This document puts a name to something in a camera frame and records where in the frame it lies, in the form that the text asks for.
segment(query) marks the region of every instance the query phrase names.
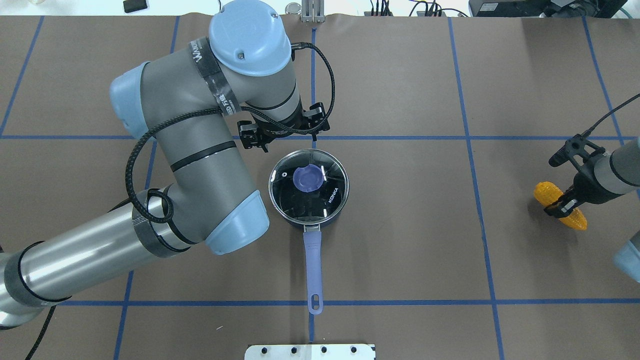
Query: metal plate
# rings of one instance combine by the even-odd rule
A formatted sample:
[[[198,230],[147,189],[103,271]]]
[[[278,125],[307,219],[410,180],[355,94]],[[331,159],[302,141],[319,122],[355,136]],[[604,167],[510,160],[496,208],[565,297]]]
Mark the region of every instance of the metal plate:
[[[373,344],[253,345],[244,360],[375,360]]]

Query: label sticker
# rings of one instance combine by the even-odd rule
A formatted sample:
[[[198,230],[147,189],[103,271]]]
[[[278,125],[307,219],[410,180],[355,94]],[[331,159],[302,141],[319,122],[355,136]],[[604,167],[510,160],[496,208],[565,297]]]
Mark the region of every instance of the label sticker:
[[[482,4],[480,7],[480,11],[482,12],[492,12],[498,7],[498,3],[486,3]]]

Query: purple lid knob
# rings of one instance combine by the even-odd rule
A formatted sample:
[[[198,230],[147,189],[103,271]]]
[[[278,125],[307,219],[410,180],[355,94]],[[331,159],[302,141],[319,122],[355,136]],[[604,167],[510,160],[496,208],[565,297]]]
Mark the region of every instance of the purple lid knob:
[[[322,170],[309,164],[306,167],[299,167],[293,172],[293,185],[301,192],[310,193],[320,189],[324,182],[323,178]]]

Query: black device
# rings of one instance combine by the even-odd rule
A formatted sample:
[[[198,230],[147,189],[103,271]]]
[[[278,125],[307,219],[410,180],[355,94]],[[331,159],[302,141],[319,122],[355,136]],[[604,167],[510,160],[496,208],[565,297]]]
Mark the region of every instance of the black device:
[[[137,12],[147,8],[147,0],[125,0],[122,1],[125,13]]]
[[[600,17],[611,18],[627,0],[469,0],[474,17]]]

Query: purple handle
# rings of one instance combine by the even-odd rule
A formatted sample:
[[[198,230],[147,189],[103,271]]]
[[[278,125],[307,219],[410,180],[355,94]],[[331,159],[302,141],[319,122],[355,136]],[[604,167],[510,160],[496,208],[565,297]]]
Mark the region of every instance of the purple handle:
[[[324,308],[322,295],[322,262],[320,260],[320,244],[322,233],[311,231],[304,233],[305,256],[307,258],[307,307],[309,313],[318,315]]]

